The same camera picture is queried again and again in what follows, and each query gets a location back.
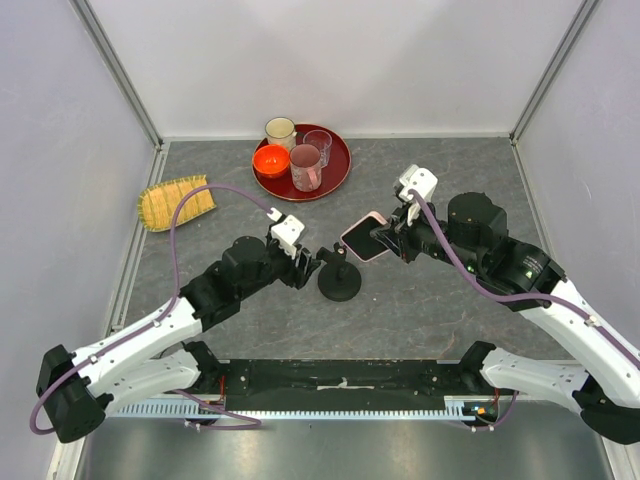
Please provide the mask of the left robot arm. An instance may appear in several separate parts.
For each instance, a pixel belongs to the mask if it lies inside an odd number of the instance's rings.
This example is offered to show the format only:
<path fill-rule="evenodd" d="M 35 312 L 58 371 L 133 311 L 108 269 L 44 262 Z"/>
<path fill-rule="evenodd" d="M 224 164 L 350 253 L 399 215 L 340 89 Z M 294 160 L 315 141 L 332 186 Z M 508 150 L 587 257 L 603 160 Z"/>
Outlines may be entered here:
<path fill-rule="evenodd" d="M 43 434 L 37 417 L 45 411 L 51 423 L 47 431 L 71 443 L 126 404 L 191 387 L 211 392 L 220 367 L 194 336 L 237 314 L 242 301 L 275 281 L 303 288 L 320 264 L 301 246 L 288 255 L 272 237 L 236 239 L 220 260 L 154 313 L 73 352 L 63 345 L 49 349 L 36 383 L 32 432 Z"/>

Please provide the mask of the black phone stand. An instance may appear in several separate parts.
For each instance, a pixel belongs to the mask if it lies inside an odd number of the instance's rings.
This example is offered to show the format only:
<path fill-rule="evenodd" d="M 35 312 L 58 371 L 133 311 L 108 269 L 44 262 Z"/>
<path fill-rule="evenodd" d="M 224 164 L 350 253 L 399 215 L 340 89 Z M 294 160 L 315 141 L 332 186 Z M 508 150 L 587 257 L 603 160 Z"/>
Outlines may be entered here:
<path fill-rule="evenodd" d="M 333 302 L 346 302 L 360 291 L 362 277 L 360 271 L 347 259 L 346 247 L 336 242 L 333 249 L 322 247 L 316 258 L 323 262 L 317 285 L 321 294 Z"/>

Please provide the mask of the orange bowl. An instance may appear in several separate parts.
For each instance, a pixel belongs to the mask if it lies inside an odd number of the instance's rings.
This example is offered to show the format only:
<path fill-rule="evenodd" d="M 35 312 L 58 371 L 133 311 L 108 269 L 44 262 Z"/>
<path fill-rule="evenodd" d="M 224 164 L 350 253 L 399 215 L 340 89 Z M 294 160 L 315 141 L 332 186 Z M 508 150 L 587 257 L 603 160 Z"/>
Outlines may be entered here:
<path fill-rule="evenodd" d="M 259 177 L 277 179 L 282 177 L 290 165 L 289 151 L 280 145 L 268 144 L 256 150 L 252 166 Z"/>

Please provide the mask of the cream ceramic cup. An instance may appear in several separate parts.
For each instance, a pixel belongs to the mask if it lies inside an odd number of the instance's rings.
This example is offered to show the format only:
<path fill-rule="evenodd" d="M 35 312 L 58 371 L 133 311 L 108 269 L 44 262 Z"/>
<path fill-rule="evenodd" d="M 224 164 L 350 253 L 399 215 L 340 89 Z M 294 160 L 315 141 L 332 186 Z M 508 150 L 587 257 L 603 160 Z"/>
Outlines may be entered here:
<path fill-rule="evenodd" d="M 270 119 L 265 125 L 265 134 L 269 144 L 280 145 L 288 151 L 297 144 L 295 123 L 287 117 Z"/>

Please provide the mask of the left aluminium frame post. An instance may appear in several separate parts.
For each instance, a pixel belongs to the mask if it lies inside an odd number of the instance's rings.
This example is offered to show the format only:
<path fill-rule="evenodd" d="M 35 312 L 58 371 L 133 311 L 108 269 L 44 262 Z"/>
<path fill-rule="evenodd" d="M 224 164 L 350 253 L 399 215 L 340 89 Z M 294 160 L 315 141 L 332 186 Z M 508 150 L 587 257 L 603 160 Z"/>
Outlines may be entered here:
<path fill-rule="evenodd" d="M 144 134 L 154 148 L 160 150 L 164 144 L 162 135 L 144 106 L 91 2 L 87 0 L 70 0 L 70 4 L 89 34 Z"/>

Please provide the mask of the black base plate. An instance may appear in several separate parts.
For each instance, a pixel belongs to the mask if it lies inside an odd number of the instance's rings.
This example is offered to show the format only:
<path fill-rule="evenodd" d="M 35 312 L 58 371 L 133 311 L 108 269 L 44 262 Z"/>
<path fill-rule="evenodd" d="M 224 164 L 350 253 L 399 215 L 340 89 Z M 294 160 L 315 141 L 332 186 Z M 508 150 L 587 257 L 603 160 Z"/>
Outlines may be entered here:
<path fill-rule="evenodd" d="M 440 410 L 446 396 L 502 398 L 477 370 L 435 360 L 233 359 L 189 388 L 222 395 L 234 411 Z"/>

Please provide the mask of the right aluminium frame post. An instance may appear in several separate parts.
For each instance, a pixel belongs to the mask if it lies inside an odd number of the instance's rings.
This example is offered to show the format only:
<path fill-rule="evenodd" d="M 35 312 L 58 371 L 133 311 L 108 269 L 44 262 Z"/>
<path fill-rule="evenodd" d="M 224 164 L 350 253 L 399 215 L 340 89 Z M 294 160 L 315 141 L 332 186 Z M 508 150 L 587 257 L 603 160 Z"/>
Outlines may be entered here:
<path fill-rule="evenodd" d="M 553 86 L 561 69 L 567 62 L 570 54 L 577 45 L 583 31 L 599 7 L 599 0 L 583 0 L 573 15 L 568 27 L 557 47 L 555 48 L 549 62 L 544 68 L 542 75 L 536 83 L 529 96 L 521 114 L 509 133 L 509 140 L 512 147 L 516 147 L 526 132 L 534 115 L 539 110 L 550 88 Z"/>

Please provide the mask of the pink cased smartphone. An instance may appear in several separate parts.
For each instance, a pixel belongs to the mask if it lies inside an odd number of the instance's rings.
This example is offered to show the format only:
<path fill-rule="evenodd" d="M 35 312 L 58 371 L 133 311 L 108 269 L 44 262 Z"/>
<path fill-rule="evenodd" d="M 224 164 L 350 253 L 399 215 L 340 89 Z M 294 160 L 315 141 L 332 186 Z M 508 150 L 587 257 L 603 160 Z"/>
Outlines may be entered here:
<path fill-rule="evenodd" d="M 389 250 L 371 236 L 374 229 L 386 225 L 386 219 L 379 212 L 370 211 L 341 234 L 340 242 L 359 261 L 370 262 Z"/>

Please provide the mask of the red round tray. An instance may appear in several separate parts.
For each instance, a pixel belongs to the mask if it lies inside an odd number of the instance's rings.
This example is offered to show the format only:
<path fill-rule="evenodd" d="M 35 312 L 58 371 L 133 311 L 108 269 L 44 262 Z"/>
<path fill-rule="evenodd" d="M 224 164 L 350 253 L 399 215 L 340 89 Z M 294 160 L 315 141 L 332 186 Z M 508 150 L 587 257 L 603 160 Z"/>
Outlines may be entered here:
<path fill-rule="evenodd" d="M 301 192 L 294 188 L 289 171 L 279 178 L 271 179 L 262 176 L 252 168 L 256 182 L 272 196 L 289 202 L 310 202 L 331 194 L 346 180 L 351 169 L 351 152 L 344 139 L 327 127 L 298 123 L 296 125 L 297 143 L 302 144 L 304 135 L 312 130 L 325 131 L 332 137 L 330 159 L 328 165 L 322 169 L 320 187 L 312 192 Z"/>

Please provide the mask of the woven bamboo basket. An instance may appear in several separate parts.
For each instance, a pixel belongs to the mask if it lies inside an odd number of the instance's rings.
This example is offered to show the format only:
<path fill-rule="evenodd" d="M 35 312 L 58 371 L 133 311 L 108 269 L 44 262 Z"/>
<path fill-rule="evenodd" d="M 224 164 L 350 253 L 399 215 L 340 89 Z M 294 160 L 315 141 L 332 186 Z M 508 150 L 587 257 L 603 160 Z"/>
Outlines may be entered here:
<path fill-rule="evenodd" d="M 181 177 L 153 185 L 138 197 L 137 212 L 142 226 L 151 232 L 167 231 L 176 208 L 182 199 L 197 187 L 204 186 L 207 178 L 204 174 Z M 216 207 L 209 190 L 201 191 L 191 197 L 182 207 L 176 225 L 199 217 Z"/>

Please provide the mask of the pink glass mug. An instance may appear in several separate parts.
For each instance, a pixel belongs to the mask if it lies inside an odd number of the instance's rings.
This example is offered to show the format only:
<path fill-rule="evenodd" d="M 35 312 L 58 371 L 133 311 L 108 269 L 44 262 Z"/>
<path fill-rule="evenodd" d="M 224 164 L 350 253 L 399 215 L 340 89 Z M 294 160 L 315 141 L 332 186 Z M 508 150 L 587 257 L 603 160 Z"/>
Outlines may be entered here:
<path fill-rule="evenodd" d="M 320 151 L 309 144 L 301 144 L 290 152 L 290 171 L 294 187 L 301 192 L 317 190 L 322 182 Z"/>

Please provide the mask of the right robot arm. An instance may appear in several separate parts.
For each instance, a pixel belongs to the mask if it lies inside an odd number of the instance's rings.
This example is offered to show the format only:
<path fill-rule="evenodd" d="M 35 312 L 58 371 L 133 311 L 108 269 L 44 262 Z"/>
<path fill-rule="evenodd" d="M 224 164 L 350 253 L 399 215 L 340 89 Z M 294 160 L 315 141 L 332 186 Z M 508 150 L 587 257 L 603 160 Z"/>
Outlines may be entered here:
<path fill-rule="evenodd" d="M 420 254 L 454 266 L 482 296 L 531 321 L 579 365 L 570 369 L 477 341 L 458 381 L 477 394 L 492 386 L 536 396 L 575 413 L 622 445 L 639 440 L 639 354 L 591 307 L 542 249 L 510 237 L 506 211 L 483 193 L 451 199 L 447 218 L 414 197 L 366 233 L 409 263 Z"/>

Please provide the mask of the clear glass tumbler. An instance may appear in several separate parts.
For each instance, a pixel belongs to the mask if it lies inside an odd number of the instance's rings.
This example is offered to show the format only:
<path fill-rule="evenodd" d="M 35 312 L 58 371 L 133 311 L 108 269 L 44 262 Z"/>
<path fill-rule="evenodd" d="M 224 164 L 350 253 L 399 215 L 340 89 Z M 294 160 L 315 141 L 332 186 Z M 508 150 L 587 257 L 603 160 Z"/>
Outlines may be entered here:
<path fill-rule="evenodd" d="M 329 132 L 320 129 L 311 130 L 304 135 L 303 143 L 314 146 L 320 152 L 320 165 L 322 168 L 329 164 L 333 145 L 333 138 Z"/>

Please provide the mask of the aluminium frame post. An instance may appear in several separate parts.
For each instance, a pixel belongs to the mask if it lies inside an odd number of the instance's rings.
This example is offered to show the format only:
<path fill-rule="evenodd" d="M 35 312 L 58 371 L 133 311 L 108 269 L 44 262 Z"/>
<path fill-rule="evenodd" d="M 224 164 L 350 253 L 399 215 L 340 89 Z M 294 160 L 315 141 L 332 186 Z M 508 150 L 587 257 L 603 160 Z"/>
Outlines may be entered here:
<path fill-rule="evenodd" d="M 516 147 L 526 132 L 534 115 L 539 110 L 550 88 L 553 86 L 561 69 L 567 62 L 570 54 L 577 45 L 583 31 L 599 7 L 599 0 L 583 0 L 573 15 L 568 27 L 557 47 L 555 48 L 549 62 L 544 68 L 542 75 L 536 83 L 529 96 L 521 114 L 509 133 L 509 140 L 512 147 Z"/>
<path fill-rule="evenodd" d="M 160 150 L 164 144 L 162 135 L 144 106 L 91 2 L 87 0 L 70 0 L 70 4 L 89 34 L 144 134 L 154 148 Z"/>

